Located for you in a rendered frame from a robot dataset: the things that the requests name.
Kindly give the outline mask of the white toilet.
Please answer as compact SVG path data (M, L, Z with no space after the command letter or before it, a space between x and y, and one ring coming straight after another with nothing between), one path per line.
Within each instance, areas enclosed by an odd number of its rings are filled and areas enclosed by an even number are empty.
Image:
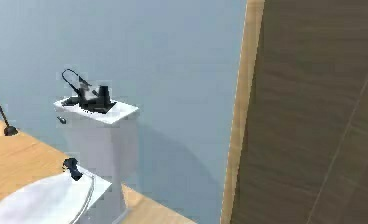
M138 163L139 109L116 100L107 114L54 103L72 153L0 121L0 224L120 224L122 180Z

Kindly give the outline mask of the dark plunger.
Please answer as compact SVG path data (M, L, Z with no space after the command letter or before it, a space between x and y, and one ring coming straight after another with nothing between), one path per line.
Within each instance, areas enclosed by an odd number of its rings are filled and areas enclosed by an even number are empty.
M5 124L5 128L3 130L4 135L5 136L14 136L14 135L16 135L18 133L18 130L14 126L9 124L8 119L7 119L7 117L4 113L4 110L1 106L1 104L0 104L0 114L1 114L1 116L3 118L3 122Z

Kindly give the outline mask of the brown room door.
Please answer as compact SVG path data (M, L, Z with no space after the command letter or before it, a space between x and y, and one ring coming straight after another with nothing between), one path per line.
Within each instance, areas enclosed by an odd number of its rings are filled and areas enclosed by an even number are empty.
M245 0L219 224L368 224L368 0Z

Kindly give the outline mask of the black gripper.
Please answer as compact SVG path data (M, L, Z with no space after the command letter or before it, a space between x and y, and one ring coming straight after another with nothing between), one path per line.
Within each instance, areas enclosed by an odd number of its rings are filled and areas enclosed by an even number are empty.
M65 78L66 72L72 72L74 75L76 75L80 85L85 87L92 86L74 70L70 68L65 69L61 73L61 77L77 95L63 100L61 102L62 106L78 105L86 112L107 114L108 111L115 105L115 102L112 102L110 99L109 88L107 86L99 86L98 89L92 91L87 88L78 89Z

